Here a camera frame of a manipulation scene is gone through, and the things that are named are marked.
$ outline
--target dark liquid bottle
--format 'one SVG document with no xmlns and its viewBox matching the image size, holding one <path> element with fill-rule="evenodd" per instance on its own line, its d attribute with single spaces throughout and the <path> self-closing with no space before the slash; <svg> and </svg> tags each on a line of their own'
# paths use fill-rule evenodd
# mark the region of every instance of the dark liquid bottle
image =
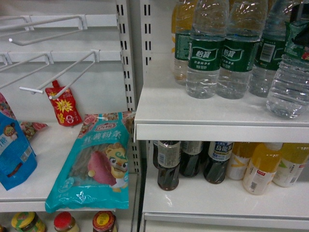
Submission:
<svg viewBox="0 0 309 232">
<path fill-rule="evenodd" d="M 202 141 L 183 141 L 180 157 L 179 172 L 185 177 L 193 177 L 198 174 Z"/>
<path fill-rule="evenodd" d="M 203 172 L 208 182 L 220 184 L 224 181 L 233 144 L 233 142 L 211 142 L 208 152 L 209 156 Z"/>
<path fill-rule="evenodd" d="M 158 185 L 165 191 L 178 186 L 180 141 L 158 141 Z"/>
</svg>

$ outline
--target yellow drink bottle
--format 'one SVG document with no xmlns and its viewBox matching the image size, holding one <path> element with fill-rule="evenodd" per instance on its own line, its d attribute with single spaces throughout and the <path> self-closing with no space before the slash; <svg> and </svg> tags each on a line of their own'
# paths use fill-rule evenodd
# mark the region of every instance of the yellow drink bottle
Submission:
<svg viewBox="0 0 309 232">
<path fill-rule="evenodd" d="M 259 143 L 235 142 L 226 175 L 233 180 L 241 180 L 245 175 L 250 158 Z"/>
<path fill-rule="evenodd" d="M 309 144 L 284 143 L 281 154 L 282 159 L 273 182 L 281 187 L 291 187 L 306 166 Z"/>
<path fill-rule="evenodd" d="M 280 163 L 281 147 L 282 143 L 261 143 L 255 148 L 242 180 L 249 193 L 262 195 L 265 192 Z"/>
<path fill-rule="evenodd" d="M 197 0 L 179 0 L 176 9 L 174 77 L 185 85 L 187 77 L 190 32 Z"/>
</svg>

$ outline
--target red sachet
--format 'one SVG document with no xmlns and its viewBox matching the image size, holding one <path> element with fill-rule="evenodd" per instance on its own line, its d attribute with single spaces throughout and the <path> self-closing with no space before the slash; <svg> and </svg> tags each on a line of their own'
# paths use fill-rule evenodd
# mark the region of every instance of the red sachet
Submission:
<svg viewBox="0 0 309 232">
<path fill-rule="evenodd" d="M 55 96 L 63 88 L 64 87 L 61 87 L 58 81 L 55 80 L 53 81 L 53 87 L 46 88 L 45 92 L 48 97 Z M 69 88 L 59 98 L 54 100 L 50 99 L 50 102 L 54 107 L 54 111 L 60 125 L 71 127 L 83 121 L 76 109 L 76 102 Z"/>
</svg>

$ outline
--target teal noodle package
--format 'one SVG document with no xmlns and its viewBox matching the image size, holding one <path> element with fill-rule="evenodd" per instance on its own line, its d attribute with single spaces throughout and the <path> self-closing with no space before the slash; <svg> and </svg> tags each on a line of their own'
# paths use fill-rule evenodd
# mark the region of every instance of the teal noodle package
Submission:
<svg viewBox="0 0 309 232">
<path fill-rule="evenodd" d="M 128 209 L 129 131 L 135 112 L 86 115 L 45 202 L 60 208 Z"/>
<path fill-rule="evenodd" d="M 5 97 L 0 93 L 0 182 L 10 190 L 37 167 L 35 153 Z"/>
</svg>

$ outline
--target jar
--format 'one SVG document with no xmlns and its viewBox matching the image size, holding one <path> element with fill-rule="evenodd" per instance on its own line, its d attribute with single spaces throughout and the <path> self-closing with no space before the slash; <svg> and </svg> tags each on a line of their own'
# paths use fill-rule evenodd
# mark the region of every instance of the jar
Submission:
<svg viewBox="0 0 309 232">
<path fill-rule="evenodd" d="M 46 226 L 35 212 L 16 213 L 11 221 L 19 232 L 45 232 Z"/>
<path fill-rule="evenodd" d="M 75 218 L 69 212 L 62 212 L 54 219 L 54 227 L 58 232 L 79 232 Z"/>
<path fill-rule="evenodd" d="M 93 232 L 117 232 L 116 216 L 111 211 L 99 211 L 93 217 Z"/>
</svg>

